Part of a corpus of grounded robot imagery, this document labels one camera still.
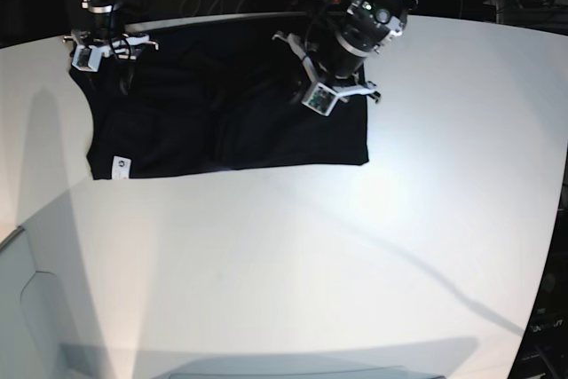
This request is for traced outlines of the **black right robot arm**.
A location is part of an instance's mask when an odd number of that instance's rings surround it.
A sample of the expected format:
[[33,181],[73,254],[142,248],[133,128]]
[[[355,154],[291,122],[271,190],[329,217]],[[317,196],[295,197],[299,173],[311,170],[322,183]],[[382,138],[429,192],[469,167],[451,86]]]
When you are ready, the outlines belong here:
[[133,63],[147,46],[159,49],[150,35],[130,32],[120,16],[123,0],[82,0],[81,7],[92,17],[91,28],[73,29],[63,36],[63,42],[72,45],[71,66],[85,73],[97,73],[105,59],[113,59],[126,67],[119,83],[127,94],[133,79]]

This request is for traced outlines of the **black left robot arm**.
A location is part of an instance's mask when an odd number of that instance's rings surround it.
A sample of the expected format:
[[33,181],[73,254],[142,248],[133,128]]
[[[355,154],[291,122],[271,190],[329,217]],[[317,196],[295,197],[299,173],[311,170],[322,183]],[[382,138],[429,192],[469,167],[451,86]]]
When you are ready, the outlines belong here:
[[381,100],[364,73],[367,59],[406,29],[418,0],[325,0],[301,34],[276,32],[299,59],[293,101],[329,116],[340,102],[356,96]]

